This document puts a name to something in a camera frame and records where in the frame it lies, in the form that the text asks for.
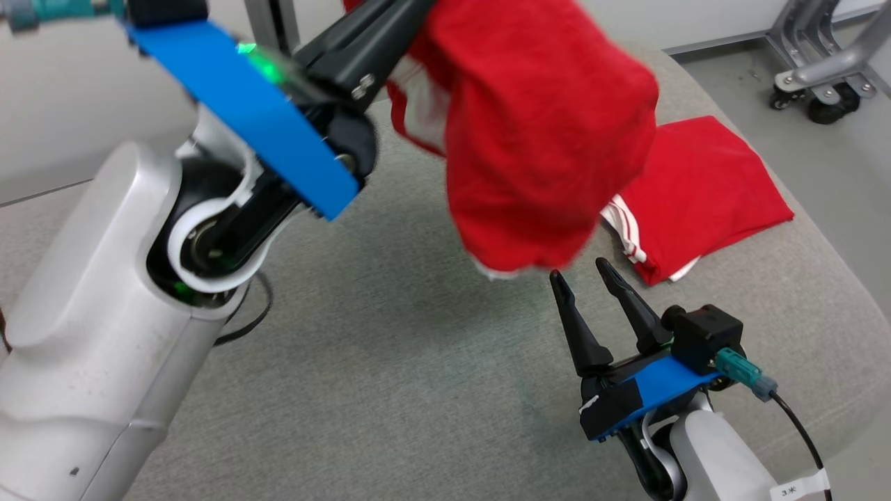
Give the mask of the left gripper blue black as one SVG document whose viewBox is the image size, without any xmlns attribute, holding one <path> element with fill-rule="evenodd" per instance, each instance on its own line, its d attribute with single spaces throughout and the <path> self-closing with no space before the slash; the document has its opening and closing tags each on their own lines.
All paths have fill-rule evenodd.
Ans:
<svg viewBox="0 0 891 501">
<path fill-rule="evenodd" d="M 299 209 L 328 220 L 344 212 L 377 162 L 366 104 L 433 6 L 361 1 L 297 50 L 295 61 L 237 42 L 209 20 L 127 26 L 235 149 L 224 159 L 198 140 L 206 159 L 187 169 L 164 231 L 176 273 L 253 273 Z"/>
</svg>

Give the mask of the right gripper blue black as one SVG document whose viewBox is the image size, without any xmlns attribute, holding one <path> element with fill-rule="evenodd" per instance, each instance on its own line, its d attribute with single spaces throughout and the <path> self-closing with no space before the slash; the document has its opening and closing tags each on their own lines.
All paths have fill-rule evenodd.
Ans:
<svg viewBox="0 0 891 501">
<path fill-rule="evenodd" d="M 549 282 L 559 311 L 567 346 L 576 374 L 583 379 L 579 421 L 589 441 L 604 441 L 646 413 L 668 405 L 688 391 L 697 390 L 719 378 L 716 369 L 703 374 L 690 369 L 671 352 L 672 333 L 630 283 L 604 257 L 596 259 L 604 285 L 622 307 L 636 336 L 636 349 L 643 358 L 630 375 L 617 383 L 608 380 L 614 358 L 601 346 L 576 307 L 576 296 L 558 270 Z"/>
</svg>

